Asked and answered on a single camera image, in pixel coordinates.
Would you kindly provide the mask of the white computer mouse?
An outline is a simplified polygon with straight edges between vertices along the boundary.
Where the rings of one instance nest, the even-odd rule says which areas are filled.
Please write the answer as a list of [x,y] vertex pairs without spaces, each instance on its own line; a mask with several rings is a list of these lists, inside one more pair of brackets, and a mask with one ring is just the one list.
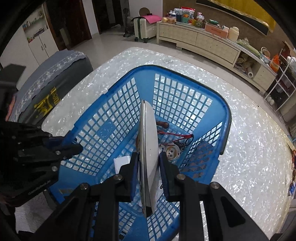
[[154,110],[142,100],[138,132],[139,180],[142,211],[148,218],[156,212],[159,192],[159,142]]

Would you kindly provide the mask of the blue plastic basket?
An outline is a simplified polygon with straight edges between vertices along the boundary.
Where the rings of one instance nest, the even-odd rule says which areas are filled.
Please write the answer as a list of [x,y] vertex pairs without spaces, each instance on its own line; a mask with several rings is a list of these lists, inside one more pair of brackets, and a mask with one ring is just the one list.
[[120,78],[76,121],[70,136],[83,152],[61,163],[59,181],[50,188],[58,202],[80,183],[99,184],[115,174],[114,159],[136,149],[140,103],[152,106],[161,145],[175,144],[171,158],[180,172],[209,184],[223,154],[231,125],[226,101],[214,90],[160,66],[140,66]]

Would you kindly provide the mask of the white green suitcase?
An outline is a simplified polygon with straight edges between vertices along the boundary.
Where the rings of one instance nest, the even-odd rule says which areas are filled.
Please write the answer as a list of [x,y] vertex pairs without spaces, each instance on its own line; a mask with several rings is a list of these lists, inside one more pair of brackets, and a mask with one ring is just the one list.
[[137,16],[132,19],[134,25],[134,41],[143,40],[147,43],[149,39],[157,35],[157,22],[162,18],[157,15]]

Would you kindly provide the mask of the cream TV cabinet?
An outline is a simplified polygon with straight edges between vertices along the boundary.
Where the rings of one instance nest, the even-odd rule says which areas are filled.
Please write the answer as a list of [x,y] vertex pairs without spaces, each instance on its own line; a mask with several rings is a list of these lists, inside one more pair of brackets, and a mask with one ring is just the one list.
[[182,23],[157,22],[157,42],[166,41],[208,58],[239,75],[265,93],[276,73],[243,46]]

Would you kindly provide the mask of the white metal shelf rack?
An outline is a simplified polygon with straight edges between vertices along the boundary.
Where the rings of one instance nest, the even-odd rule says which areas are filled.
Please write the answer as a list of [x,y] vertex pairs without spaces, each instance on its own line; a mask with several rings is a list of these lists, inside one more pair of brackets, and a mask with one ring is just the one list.
[[274,111],[278,112],[295,95],[295,56],[288,47],[279,52],[280,67],[277,76],[264,94]]

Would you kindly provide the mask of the brown wooden massage comb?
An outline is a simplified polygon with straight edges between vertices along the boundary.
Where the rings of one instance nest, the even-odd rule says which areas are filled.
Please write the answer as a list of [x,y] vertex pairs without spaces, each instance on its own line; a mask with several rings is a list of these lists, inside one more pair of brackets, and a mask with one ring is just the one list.
[[169,123],[165,121],[159,121],[159,120],[156,121],[156,125],[157,125],[157,128],[161,128],[164,130],[167,130],[170,127]]

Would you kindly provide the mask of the white storage cupboard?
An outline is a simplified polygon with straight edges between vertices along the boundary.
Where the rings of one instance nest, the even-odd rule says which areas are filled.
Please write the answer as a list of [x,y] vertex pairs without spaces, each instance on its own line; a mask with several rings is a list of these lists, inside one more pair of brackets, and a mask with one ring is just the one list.
[[39,65],[59,51],[49,28],[43,4],[29,15],[24,21],[22,29],[29,48]]

